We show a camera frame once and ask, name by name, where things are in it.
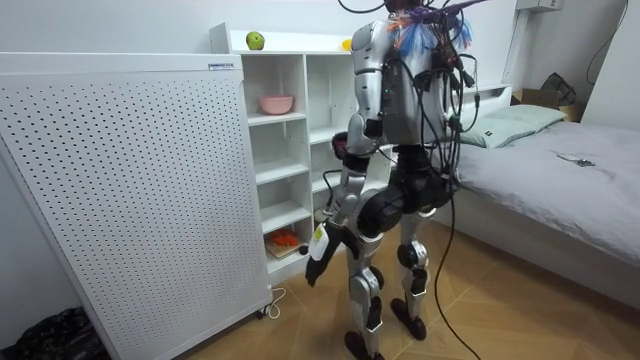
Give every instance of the green apple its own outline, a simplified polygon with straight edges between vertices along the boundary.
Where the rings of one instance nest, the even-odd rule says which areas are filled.
[[[264,36],[257,31],[250,32],[247,34],[247,46],[249,46],[249,50],[264,49]]]

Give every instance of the white cabinet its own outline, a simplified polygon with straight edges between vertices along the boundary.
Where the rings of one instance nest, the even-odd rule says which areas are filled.
[[[292,44],[300,44],[300,34],[263,33],[269,46],[249,51],[242,41],[247,32],[226,24],[210,30],[214,52],[242,56],[262,231],[266,237],[290,227],[306,243],[314,230],[313,213],[324,208],[329,197],[322,173],[342,168],[331,139],[347,131],[357,111],[353,62],[348,52],[339,50],[350,36],[313,35],[296,48]],[[266,115],[258,99],[267,95],[291,95],[294,108],[285,115]],[[383,151],[391,156],[389,147]],[[390,168],[389,160],[375,154],[365,189],[386,186]],[[340,174],[329,174],[328,180],[335,188]],[[307,259],[298,253],[276,259],[267,252],[271,283],[304,271]]]

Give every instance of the white perforated panel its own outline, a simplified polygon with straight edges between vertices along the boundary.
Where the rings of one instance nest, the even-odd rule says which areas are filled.
[[[122,359],[268,298],[241,71],[1,79],[11,161]]]

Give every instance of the orange object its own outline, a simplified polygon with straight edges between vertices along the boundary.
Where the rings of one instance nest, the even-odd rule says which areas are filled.
[[[299,245],[296,233],[290,229],[280,229],[270,233],[269,240],[275,245],[283,247]]]

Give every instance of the pillow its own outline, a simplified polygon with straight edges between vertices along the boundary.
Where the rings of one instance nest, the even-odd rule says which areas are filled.
[[[469,132],[461,135],[461,141],[488,149],[500,148],[514,140],[540,132],[565,116],[561,111],[540,106],[509,106],[479,118]],[[468,128],[472,121],[473,119],[462,121],[462,127]]]

